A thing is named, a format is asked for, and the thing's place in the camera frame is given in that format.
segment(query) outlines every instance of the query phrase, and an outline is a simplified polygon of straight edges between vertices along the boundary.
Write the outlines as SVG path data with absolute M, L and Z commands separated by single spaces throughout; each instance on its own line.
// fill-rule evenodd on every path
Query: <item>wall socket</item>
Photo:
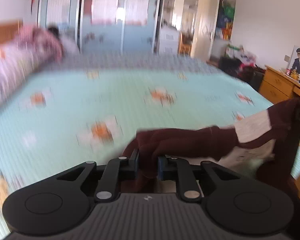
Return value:
M 289 56 L 287 56 L 287 55 L 285 55 L 285 56 L 284 56 L 284 61 L 286 61 L 286 62 L 288 62 L 288 63 L 289 63 L 289 62 L 290 62 L 290 57 L 289 57 Z

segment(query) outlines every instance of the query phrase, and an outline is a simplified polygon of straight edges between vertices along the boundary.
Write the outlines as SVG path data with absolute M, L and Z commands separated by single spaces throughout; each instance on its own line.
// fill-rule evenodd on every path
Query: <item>wardrobe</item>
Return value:
M 44 28 L 51 23 L 58 26 L 61 33 L 75 40 L 82 53 L 153 52 L 161 2 L 39 0 L 38 24 Z

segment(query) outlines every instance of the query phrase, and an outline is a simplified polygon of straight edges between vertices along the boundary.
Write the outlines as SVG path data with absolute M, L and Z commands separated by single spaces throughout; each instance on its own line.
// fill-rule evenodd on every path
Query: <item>silver rivet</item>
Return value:
M 198 198 L 200 196 L 200 193 L 195 190 L 188 190 L 184 193 L 186 198 Z
M 100 191 L 97 193 L 98 199 L 109 199 L 112 197 L 112 194 L 109 191 Z

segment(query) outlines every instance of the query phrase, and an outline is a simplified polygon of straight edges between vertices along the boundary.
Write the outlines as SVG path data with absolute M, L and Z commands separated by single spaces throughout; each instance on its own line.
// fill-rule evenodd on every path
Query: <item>light blue bed sheet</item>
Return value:
M 158 100 L 162 93 L 169 100 Z M 88 160 L 105 164 L 138 129 L 226 126 L 271 105 L 223 73 L 40 73 L 0 112 L 0 185 L 10 194 Z M 95 139 L 91 128 L 103 122 L 112 139 Z M 293 176 L 299 172 L 300 149 Z M 0 238 L 7 233 L 0 211 Z

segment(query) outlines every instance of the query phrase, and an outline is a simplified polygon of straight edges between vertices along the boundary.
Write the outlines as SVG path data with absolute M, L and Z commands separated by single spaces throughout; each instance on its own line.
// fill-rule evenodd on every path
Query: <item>wooden headboard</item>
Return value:
M 0 23 L 0 44 L 11 41 L 22 27 L 22 21 Z

